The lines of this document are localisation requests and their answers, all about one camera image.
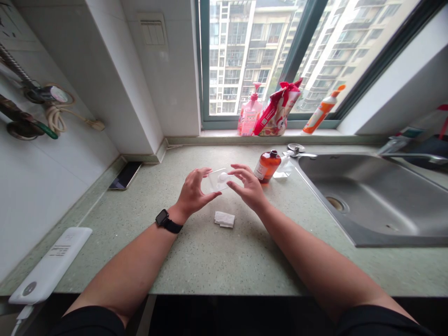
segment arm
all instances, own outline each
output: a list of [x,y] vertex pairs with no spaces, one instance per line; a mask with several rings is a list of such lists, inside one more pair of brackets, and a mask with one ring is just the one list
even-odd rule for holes
[[231,181],[229,187],[257,213],[300,279],[334,321],[347,309],[360,305],[385,307],[413,320],[354,263],[274,208],[249,167],[232,167],[235,170],[229,174],[239,178],[244,188]]
[[[195,169],[182,187],[177,203],[168,209],[169,218],[179,225],[221,192],[204,195],[201,180],[210,168]],[[154,283],[177,234],[153,223],[113,257],[93,278],[65,313],[102,306],[118,315],[126,327]]]

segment forearm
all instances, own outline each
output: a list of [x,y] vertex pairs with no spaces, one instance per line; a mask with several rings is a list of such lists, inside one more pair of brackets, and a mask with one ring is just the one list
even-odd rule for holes
[[266,205],[257,211],[300,279],[333,320],[347,309],[374,304],[412,317],[367,274],[331,246]]
[[[177,224],[187,220],[175,206],[168,213]],[[103,267],[66,314],[85,306],[102,306],[126,325],[153,285],[176,237],[153,223]]]

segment glass pane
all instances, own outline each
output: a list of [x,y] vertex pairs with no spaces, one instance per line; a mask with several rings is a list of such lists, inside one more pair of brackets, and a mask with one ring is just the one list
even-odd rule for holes
[[237,115],[277,87],[306,0],[210,1],[210,115]]
[[391,39],[418,0],[328,1],[295,80],[302,95],[291,113],[312,113],[342,84],[338,105]]

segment black smartwatch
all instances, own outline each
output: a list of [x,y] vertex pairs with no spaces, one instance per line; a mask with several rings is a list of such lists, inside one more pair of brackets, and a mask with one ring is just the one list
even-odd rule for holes
[[163,209],[160,214],[157,215],[155,222],[157,223],[157,226],[162,226],[172,233],[179,233],[183,227],[183,225],[176,224],[169,219],[169,214],[166,209]]

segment hand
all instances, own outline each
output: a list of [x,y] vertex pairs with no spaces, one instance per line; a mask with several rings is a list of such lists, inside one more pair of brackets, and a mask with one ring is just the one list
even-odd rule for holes
[[204,195],[204,193],[201,191],[201,181],[203,178],[207,177],[207,175],[211,173],[211,171],[211,168],[204,167],[201,169],[195,169],[188,174],[187,178],[185,179],[185,183],[182,186],[179,199],[177,200],[177,203],[172,206],[172,208],[174,208],[173,210],[175,210],[176,212],[180,212],[183,217],[179,219],[179,222],[181,222],[183,219],[183,221],[185,222],[188,217],[190,217],[196,211],[202,209],[202,207],[205,206],[208,202],[214,200],[219,195],[222,195],[222,192],[220,191],[213,192],[207,195]]
[[265,194],[263,194],[260,181],[253,174],[252,170],[248,166],[242,164],[232,164],[231,166],[235,169],[229,172],[229,175],[235,175],[243,181],[244,188],[233,181],[228,181],[227,185],[240,195],[244,203],[255,212],[266,207],[269,204],[269,201]]

